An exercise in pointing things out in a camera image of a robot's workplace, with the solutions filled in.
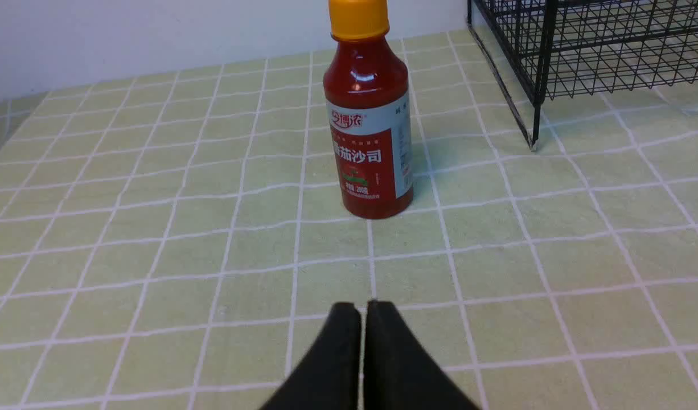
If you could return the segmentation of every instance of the orange bottle cap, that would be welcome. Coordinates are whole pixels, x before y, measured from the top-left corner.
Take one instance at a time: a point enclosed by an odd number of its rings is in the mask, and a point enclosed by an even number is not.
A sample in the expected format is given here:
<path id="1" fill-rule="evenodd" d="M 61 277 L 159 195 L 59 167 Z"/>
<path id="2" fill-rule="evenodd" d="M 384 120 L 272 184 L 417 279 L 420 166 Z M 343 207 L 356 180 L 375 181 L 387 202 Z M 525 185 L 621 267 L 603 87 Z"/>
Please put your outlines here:
<path id="1" fill-rule="evenodd" d="M 361 40 L 390 31 L 387 0 L 329 0 L 331 34 L 337 40 Z"/>

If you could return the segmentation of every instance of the wire rack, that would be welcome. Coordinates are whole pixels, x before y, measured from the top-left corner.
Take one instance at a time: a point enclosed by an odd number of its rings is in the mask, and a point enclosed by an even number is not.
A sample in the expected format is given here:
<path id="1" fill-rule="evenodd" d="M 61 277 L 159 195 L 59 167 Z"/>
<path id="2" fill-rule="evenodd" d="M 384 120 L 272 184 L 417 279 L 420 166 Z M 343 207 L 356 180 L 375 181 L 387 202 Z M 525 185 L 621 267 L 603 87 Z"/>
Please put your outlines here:
<path id="1" fill-rule="evenodd" d="M 531 148 L 546 97 L 698 80 L 698 0 L 473 2 L 535 107 Z"/>

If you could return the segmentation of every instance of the brand logo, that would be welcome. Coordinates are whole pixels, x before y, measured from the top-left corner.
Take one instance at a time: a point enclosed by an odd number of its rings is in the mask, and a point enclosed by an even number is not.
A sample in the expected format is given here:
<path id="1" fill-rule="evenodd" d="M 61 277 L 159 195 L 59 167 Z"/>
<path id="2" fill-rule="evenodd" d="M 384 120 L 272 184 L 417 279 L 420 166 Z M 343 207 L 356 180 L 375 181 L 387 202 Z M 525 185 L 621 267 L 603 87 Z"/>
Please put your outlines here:
<path id="1" fill-rule="evenodd" d="M 341 114 L 335 109 L 331 110 L 331 122 L 342 130 L 361 127 L 363 118 L 361 114 Z"/>

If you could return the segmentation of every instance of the tomato sauce bottle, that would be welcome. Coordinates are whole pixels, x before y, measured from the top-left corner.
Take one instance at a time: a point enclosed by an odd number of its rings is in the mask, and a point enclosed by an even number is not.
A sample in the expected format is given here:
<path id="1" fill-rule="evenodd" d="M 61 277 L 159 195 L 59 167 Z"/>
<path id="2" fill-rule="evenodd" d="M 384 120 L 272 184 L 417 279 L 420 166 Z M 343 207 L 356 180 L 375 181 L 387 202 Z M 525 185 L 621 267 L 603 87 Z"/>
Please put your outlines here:
<path id="1" fill-rule="evenodd" d="M 387 0 L 329 0 L 339 43 L 323 76 L 344 206 L 361 218 L 412 201 L 407 67 L 390 49 Z"/>

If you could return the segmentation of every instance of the bottle neck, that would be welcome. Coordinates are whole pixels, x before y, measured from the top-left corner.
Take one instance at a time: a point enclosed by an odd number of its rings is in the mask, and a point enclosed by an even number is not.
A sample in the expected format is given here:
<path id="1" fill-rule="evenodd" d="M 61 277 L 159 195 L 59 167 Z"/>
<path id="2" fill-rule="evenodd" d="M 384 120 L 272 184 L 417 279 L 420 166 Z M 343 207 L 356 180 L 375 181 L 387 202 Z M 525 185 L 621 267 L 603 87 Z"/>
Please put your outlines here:
<path id="1" fill-rule="evenodd" d="M 354 58 L 362 58 L 362 56 L 372 54 L 384 54 L 392 52 L 387 39 L 384 36 L 372 37 L 369 39 L 360 40 L 341 40 L 337 39 L 338 46 L 336 53 L 342 55 L 351 55 Z"/>

